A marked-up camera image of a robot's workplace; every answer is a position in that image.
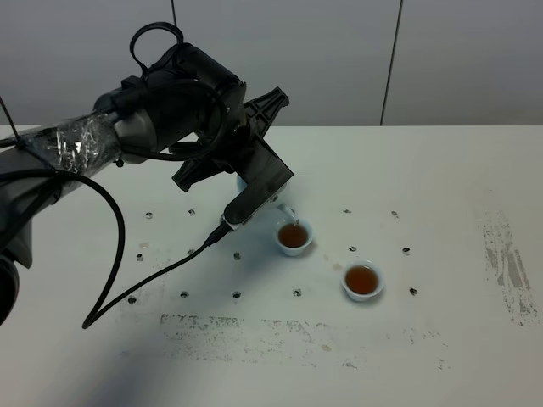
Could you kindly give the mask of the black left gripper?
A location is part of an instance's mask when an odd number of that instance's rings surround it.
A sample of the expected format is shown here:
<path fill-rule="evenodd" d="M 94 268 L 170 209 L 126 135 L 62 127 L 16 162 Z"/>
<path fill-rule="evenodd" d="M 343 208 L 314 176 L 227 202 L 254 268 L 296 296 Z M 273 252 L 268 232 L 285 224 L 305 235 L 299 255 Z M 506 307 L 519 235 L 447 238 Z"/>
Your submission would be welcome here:
<path fill-rule="evenodd" d="M 172 180 L 186 192 L 193 184 L 222 172 L 236 173 L 275 192 L 291 178 L 291 169 L 264 136 L 279 111 L 288 105 L 288 96 L 278 87 L 244 103 L 245 122 L 230 128 L 214 152 L 184 162 Z"/>

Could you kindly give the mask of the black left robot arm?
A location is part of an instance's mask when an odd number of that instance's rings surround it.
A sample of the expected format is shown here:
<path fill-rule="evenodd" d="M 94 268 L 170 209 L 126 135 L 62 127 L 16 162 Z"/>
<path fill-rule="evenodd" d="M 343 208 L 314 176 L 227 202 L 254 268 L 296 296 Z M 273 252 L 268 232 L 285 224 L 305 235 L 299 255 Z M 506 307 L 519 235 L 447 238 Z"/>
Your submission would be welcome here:
<path fill-rule="evenodd" d="M 32 218 L 86 185 L 114 212 L 115 263 L 126 227 L 116 201 L 93 177 L 109 164 L 177 162 L 173 181 L 183 191 L 220 173 L 236 174 L 244 190 L 224 209 L 206 240 L 212 245 L 247 223 L 292 178 L 265 141 L 288 106 L 280 89 L 247 100 L 246 86 L 192 44 L 180 42 L 140 76 L 101 96 L 90 114 L 14 134 L 1 142 L 1 315 L 16 302 L 18 267 L 30 267 Z"/>

